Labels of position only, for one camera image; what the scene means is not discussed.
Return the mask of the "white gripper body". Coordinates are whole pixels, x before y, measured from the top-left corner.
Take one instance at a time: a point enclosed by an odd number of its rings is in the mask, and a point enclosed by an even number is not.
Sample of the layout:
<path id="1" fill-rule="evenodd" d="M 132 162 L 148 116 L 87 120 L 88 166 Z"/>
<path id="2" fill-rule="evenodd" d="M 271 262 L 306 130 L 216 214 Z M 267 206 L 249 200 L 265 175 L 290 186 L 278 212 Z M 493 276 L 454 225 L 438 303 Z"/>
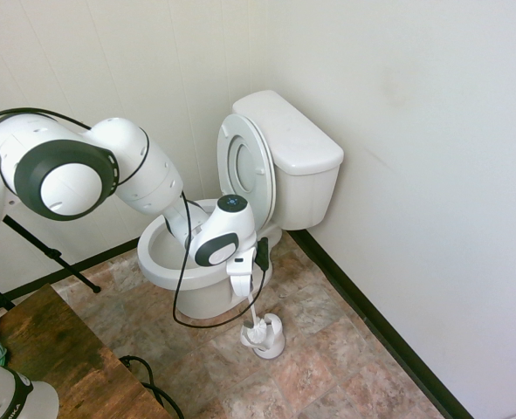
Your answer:
<path id="1" fill-rule="evenodd" d="M 227 274 L 234 293 L 239 297 L 248 297 L 252 289 L 252 272 L 256 247 L 238 251 L 227 262 Z"/>

